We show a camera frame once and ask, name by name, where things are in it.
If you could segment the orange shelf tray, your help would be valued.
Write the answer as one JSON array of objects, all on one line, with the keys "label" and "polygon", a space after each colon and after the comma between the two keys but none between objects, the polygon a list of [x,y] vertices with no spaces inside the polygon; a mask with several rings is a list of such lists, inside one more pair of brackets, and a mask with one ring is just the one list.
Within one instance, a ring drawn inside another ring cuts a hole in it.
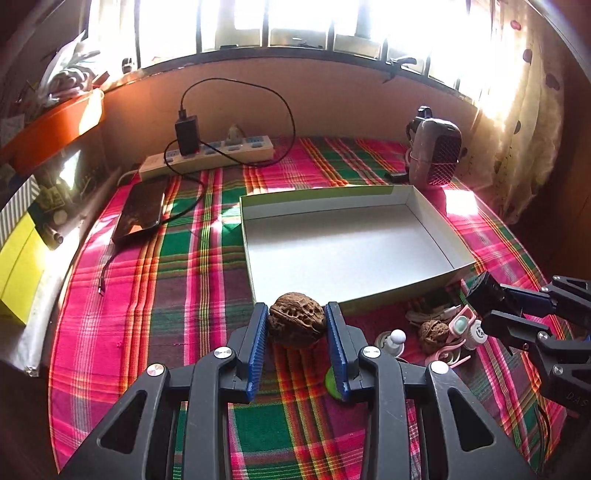
[{"label": "orange shelf tray", "polygon": [[103,100],[104,93],[94,89],[44,113],[1,149],[1,164],[30,174],[103,120]]}]

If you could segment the small white knob bottle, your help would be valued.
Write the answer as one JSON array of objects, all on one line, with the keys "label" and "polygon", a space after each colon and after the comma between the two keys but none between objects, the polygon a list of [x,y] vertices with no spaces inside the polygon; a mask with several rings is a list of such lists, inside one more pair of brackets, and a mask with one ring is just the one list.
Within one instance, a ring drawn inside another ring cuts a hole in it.
[{"label": "small white knob bottle", "polygon": [[375,340],[375,345],[394,358],[401,358],[406,346],[407,335],[401,329],[384,331]]}]

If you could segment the pink clip holder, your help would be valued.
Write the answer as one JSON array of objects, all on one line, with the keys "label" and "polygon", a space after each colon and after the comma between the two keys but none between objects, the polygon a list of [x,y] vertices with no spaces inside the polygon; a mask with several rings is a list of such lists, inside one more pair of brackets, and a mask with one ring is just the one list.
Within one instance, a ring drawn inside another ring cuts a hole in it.
[{"label": "pink clip holder", "polygon": [[429,366],[434,361],[441,361],[447,364],[450,368],[454,369],[464,363],[467,363],[472,359],[472,356],[470,354],[466,354],[463,351],[464,344],[464,340],[454,344],[447,344],[432,355],[428,356],[424,361],[424,365]]}]

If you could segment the grey portable heater fan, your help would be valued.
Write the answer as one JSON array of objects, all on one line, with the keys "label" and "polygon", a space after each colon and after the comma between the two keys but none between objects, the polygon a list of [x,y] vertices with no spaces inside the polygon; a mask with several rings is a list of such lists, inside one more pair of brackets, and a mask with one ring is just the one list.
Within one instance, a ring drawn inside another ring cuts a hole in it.
[{"label": "grey portable heater fan", "polygon": [[463,144],[457,125],[435,118],[429,106],[421,106],[407,125],[406,134],[410,142],[405,154],[410,183],[422,190],[450,184]]}]

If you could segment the yellow box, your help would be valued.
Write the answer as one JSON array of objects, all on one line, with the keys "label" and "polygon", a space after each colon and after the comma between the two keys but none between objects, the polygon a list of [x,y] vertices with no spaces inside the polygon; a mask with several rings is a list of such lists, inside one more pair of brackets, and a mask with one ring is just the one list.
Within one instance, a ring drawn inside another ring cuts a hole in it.
[{"label": "yellow box", "polygon": [[50,250],[25,214],[1,248],[1,321],[25,327]]}]

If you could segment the cream dotted curtain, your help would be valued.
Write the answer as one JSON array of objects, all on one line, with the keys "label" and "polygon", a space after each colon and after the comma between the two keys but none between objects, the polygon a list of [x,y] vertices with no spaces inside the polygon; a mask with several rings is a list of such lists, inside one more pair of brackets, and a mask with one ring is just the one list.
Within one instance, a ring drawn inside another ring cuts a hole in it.
[{"label": "cream dotted curtain", "polygon": [[568,51],[527,1],[472,1],[468,11],[469,66],[480,95],[457,174],[515,224],[556,164]]}]

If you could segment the green cardboard box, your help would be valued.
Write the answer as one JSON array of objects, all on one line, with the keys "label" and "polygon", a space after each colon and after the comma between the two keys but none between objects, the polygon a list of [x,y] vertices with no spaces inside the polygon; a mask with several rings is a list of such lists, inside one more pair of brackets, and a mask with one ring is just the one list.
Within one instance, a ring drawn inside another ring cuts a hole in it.
[{"label": "green cardboard box", "polygon": [[410,185],[246,195],[239,210],[252,297],[266,305],[301,293],[367,311],[458,282],[476,264],[443,212]]}]

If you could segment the plaid bed cloth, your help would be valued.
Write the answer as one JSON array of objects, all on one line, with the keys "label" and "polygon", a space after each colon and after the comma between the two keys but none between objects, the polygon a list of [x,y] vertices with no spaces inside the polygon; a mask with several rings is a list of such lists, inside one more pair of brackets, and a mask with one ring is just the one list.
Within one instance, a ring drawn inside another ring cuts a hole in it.
[{"label": "plaid bed cloth", "polygon": [[[246,194],[385,184],[402,168],[402,147],[352,139],[297,140],[287,160],[200,174],[202,187],[171,179],[165,201],[179,219],[149,238],[111,244],[133,178],[118,187],[91,227],[66,287],[50,361],[49,424],[61,471],[93,427],[151,363],[190,365],[221,346],[252,313],[239,199]],[[443,312],[465,303],[468,283],[488,270],[501,283],[541,287],[543,275],[510,228],[480,199],[477,213],[448,222],[471,250],[475,269],[461,285],[408,308]],[[231,469],[236,479],[358,479],[367,408],[346,406],[325,387],[328,333],[322,302],[308,293],[276,294],[267,320],[270,347],[259,395],[230,408]],[[373,341],[403,328],[407,304],[350,318]],[[523,353],[487,340],[459,367],[461,378],[540,473],[550,468],[566,410],[540,393]]]}]

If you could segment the white plug on strip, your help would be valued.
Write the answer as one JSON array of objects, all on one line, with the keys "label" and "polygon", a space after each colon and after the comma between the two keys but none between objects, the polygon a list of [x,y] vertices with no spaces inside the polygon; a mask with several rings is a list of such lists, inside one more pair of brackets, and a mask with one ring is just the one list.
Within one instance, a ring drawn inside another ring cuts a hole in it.
[{"label": "white plug on strip", "polygon": [[228,129],[228,135],[225,139],[226,145],[242,144],[245,138],[245,132],[236,124],[232,124]]}]

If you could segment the striped box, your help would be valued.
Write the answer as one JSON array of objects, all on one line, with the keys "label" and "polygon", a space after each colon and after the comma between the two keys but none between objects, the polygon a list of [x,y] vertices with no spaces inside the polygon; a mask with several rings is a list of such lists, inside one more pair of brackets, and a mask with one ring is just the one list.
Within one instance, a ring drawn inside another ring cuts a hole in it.
[{"label": "striped box", "polygon": [[11,180],[1,194],[0,243],[4,246],[21,218],[40,194],[40,187],[34,175]]}]

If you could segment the beige power strip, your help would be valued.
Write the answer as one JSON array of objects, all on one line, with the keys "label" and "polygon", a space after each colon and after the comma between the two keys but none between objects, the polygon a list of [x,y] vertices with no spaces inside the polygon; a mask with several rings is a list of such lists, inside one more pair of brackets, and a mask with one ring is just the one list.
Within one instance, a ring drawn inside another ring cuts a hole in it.
[{"label": "beige power strip", "polygon": [[274,146],[269,136],[246,137],[232,145],[223,140],[212,145],[213,149],[201,145],[197,153],[187,156],[181,155],[178,148],[168,149],[166,154],[148,156],[139,167],[139,177],[145,181],[173,174],[167,164],[179,173],[190,174],[235,165],[228,156],[248,164],[270,161],[274,157]]}]

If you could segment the black smartphone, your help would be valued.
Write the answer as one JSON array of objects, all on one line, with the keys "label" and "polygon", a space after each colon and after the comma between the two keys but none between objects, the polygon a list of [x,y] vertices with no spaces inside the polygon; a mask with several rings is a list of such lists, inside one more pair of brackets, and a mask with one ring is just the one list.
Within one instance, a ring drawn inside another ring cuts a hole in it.
[{"label": "black smartphone", "polygon": [[132,186],[111,236],[114,245],[138,240],[159,226],[167,185],[168,180],[162,178]]}]

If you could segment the brown walnut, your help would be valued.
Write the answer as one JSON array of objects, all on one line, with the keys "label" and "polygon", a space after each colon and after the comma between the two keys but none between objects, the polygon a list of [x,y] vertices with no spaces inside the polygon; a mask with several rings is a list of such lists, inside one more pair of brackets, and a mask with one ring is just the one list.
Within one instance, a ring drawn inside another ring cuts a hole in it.
[{"label": "brown walnut", "polygon": [[278,297],[270,306],[266,322],[270,339],[291,349],[309,348],[327,331],[322,306],[307,295],[297,292]]},{"label": "brown walnut", "polygon": [[450,335],[449,326],[439,320],[428,320],[419,327],[419,342],[426,355],[443,348]]}]

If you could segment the black charger adapter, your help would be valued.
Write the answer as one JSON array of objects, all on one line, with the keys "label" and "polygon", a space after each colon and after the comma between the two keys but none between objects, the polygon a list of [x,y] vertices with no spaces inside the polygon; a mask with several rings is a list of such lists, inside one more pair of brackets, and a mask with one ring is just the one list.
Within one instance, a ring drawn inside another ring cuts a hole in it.
[{"label": "black charger adapter", "polygon": [[180,154],[189,156],[197,153],[200,148],[197,116],[188,116],[186,110],[180,108],[174,128]]}]

